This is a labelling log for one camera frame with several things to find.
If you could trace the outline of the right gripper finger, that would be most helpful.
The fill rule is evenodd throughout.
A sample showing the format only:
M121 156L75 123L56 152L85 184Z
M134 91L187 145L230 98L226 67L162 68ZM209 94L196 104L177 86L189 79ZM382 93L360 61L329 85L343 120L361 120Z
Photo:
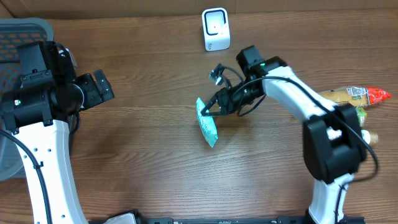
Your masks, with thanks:
M202 116L223 116L224 113L222 111L210 112L208 109L204 108L201 111Z
M205 105L204 108L208 109L210 111L211 107L218 101L217 94L214 94L211 99L208 101L208 103Z

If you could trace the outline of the teal wet wipes packet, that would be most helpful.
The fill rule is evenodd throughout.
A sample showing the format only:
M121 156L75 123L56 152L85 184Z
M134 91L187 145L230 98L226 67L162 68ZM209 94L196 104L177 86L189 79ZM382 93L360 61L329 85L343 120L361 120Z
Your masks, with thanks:
M204 102L201 100L201 98L198 98L196 101L197 120L206 142L210 145L210 147L214 147L218 140L216 124L212 116L202 115L201 112L204 108Z

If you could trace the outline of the orange spaghetti packet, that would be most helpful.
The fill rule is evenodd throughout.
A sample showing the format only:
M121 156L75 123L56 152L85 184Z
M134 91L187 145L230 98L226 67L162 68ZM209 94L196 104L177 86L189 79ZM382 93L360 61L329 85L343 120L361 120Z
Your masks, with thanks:
M344 86L318 94L340 106L351 104L361 108L382 103L391 98L388 91L374 86Z

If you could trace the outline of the green snack packet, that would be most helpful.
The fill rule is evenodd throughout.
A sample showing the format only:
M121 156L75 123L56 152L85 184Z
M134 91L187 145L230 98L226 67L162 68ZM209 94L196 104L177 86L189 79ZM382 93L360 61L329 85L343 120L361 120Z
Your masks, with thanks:
M357 108L356 108L356 113L357 113L359 125L360 125L361 127L363 127L363 126L364 126L364 123L365 123L365 121L366 121L366 118L367 118L367 113L366 113L365 109L362 108L362 107L357 107Z

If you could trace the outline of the white cream tube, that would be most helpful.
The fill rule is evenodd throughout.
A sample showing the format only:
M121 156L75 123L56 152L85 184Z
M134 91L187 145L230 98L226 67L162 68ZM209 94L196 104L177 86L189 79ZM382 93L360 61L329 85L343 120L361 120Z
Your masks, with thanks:
M375 146L379 142L379 136L374 131L368 131L365 129L361 130L363 139L370 145Z

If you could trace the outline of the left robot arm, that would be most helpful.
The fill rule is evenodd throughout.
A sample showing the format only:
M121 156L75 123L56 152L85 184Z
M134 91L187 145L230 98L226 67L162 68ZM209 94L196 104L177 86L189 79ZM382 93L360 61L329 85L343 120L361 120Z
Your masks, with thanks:
M20 89L5 92L1 135L19 151L34 223L86 223L69 155L68 120L114 98L102 70L77 76L70 52L53 41L17 48Z

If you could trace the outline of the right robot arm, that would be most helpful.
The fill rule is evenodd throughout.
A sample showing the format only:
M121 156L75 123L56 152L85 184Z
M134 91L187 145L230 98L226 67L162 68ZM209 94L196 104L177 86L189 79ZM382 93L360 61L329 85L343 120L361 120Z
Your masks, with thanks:
M223 88L209 102L197 99L196 113L210 146L218 139L214 118L239 114L243 106L270 97L302 123L303 159L315 179L312 202L304 223L343 223L346 189L360 163L366 160L368 144L361 135L356 109L339 106L304 84L280 57L264 59L255 46L242 49L236 60L243 77L233 86L222 64L209 77Z

